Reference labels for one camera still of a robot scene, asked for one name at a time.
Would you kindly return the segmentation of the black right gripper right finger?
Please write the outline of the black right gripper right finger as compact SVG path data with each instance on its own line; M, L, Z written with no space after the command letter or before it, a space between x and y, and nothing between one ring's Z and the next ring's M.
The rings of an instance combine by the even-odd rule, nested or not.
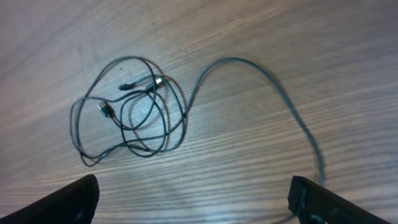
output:
M389 224L308 178L293 176L289 210L300 223Z

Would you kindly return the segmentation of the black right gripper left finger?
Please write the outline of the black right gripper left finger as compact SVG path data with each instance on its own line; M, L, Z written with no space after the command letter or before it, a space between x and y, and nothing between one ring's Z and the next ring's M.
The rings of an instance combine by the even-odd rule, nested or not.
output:
M90 224L100 197L98 180L88 174L50 195L1 218L3 224Z

